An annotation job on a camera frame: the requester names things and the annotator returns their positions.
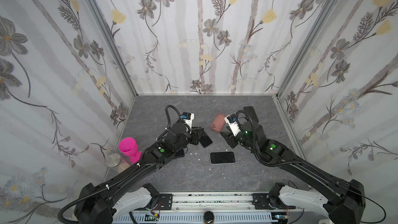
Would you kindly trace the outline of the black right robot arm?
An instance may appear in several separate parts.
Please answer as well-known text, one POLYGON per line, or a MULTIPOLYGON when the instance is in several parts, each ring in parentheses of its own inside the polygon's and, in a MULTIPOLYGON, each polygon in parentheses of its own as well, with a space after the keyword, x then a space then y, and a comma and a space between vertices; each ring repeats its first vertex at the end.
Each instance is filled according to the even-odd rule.
POLYGON ((258 123, 239 125, 225 119, 227 131, 221 135, 232 147, 242 146, 254 154, 257 161, 269 168, 280 168, 310 186, 298 190, 276 183, 261 203, 268 209, 299 207, 328 217, 335 224, 361 222, 366 202, 364 186, 329 174, 302 159, 284 144, 268 139, 258 123))

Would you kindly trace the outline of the black phone case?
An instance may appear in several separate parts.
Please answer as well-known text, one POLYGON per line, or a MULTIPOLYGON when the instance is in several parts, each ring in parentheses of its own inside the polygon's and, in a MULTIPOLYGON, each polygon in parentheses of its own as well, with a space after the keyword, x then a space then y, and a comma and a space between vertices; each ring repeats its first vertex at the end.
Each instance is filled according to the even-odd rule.
POLYGON ((248 115, 253 120, 253 122, 255 122, 255 123, 259 122, 258 116, 257 116, 253 106, 246 106, 243 108, 243 110, 248 113, 248 115))

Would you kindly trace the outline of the pink phone case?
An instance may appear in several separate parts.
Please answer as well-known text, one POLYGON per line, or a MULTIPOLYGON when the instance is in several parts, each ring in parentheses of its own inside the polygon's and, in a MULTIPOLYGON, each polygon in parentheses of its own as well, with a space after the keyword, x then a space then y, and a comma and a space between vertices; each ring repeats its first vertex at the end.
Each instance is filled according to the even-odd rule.
POLYGON ((216 118, 213 120, 212 124, 210 125, 210 128, 216 132, 220 132, 222 128, 225 125, 225 115, 219 113, 216 118))

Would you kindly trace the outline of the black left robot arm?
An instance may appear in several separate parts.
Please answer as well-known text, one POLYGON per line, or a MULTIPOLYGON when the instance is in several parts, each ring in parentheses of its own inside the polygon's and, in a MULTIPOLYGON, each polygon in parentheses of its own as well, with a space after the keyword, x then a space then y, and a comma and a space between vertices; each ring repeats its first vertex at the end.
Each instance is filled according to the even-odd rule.
POLYGON ((154 208, 159 202, 159 192, 150 183, 134 192, 131 188, 174 160, 176 153, 189 144, 197 145, 203 133, 201 127, 190 128, 177 122, 165 129, 134 165, 98 186, 92 183, 84 186, 79 198, 68 205, 75 208, 77 223, 111 224, 114 219, 131 211, 154 208))

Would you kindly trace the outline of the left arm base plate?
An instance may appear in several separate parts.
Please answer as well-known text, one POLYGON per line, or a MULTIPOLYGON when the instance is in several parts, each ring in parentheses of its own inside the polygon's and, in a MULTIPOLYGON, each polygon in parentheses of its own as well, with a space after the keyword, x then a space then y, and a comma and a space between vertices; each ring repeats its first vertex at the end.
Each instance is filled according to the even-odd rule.
POLYGON ((172 209, 172 203, 172 194, 160 194, 155 200, 151 200, 146 207, 136 208, 134 211, 170 211, 172 209))

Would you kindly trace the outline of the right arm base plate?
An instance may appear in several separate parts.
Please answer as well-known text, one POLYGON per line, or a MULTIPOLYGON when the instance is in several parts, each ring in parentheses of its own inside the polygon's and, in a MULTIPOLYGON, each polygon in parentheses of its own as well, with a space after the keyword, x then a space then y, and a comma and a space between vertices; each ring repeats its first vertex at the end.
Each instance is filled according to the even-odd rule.
POLYGON ((267 209, 267 210, 274 210, 274 209, 282 209, 287 210, 289 209, 296 209, 295 206, 285 205, 279 197, 276 196, 269 196, 268 193, 257 193, 252 194, 252 204, 255 206, 255 209, 267 209))

